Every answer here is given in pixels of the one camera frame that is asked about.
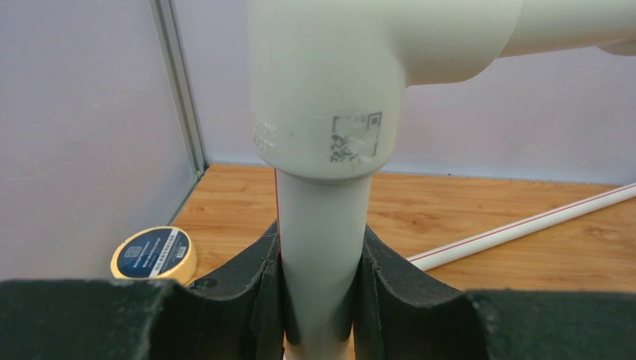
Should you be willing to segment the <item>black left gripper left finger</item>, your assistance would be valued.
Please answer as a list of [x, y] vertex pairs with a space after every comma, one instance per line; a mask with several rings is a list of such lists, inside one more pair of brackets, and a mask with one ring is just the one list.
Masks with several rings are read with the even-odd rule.
[[220, 268], [174, 280], [6, 280], [3, 359], [281, 359], [280, 245], [272, 224]]

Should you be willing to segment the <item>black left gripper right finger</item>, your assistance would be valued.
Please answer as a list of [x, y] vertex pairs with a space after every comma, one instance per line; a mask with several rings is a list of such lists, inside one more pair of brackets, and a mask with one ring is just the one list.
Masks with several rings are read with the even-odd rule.
[[357, 359], [633, 359], [635, 295], [460, 291], [371, 230], [357, 271]]

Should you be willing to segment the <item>white PVC pipe frame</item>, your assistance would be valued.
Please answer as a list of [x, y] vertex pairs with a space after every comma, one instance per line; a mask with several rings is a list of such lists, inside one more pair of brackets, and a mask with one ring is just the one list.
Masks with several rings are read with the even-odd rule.
[[633, 1], [250, 1], [251, 109], [275, 170], [288, 359], [345, 359], [372, 175], [405, 89], [499, 57], [635, 40]]

